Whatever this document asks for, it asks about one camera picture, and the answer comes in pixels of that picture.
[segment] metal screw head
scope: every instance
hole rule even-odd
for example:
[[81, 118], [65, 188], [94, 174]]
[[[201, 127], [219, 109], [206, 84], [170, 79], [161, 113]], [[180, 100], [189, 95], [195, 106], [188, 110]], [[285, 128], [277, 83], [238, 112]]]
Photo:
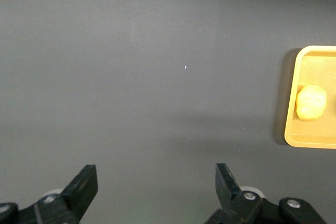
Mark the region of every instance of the metal screw head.
[[292, 208], [300, 208], [301, 207], [301, 205], [300, 205], [300, 203], [298, 203], [296, 200], [294, 200], [294, 199], [289, 199], [288, 201], [287, 201], [287, 204], [290, 206], [290, 207], [292, 207]]
[[4, 206], [0, 207], [0, 214], [4, 213], [8, 209], [9, 209], [9, 205], [4, 205]]
[[255, 200], [256, 196], [252, 193], [244, 193], [244, 197], [248, 200]]
[[49, 204], [49, 203], [51, 203], [51, 202], [53, 202], [54, 201], [54, 197], [53, 196], [48, 196], [47, 198], [45, 198], [44, 200], [43, 200], [43, 203], [44, 204]]

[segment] gray background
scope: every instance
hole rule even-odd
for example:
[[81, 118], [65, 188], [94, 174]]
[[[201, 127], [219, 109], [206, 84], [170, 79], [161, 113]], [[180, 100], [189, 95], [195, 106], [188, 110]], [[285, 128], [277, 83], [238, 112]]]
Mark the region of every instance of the gray background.
[[82, 223], [204, 223], [226, 162], [333, 223], [335, 150], [283, 131], [293, 60], [336, 45], [335, 15], [335, 0], [0, 0], [0, 202], [96, 164]]

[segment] yellow tray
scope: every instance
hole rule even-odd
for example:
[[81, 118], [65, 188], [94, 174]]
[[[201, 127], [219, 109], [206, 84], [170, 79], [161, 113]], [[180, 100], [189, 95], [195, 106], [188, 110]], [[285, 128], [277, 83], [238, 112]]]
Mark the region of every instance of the yellow tray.
[[[308, 84], [326, 90], [327, 107], [321, 118], [306, 122], [296, 114], [296, 95]], [[297, 55], [285, 129], [295, 147], [336, 149], [336, 47], [309, 46]]]

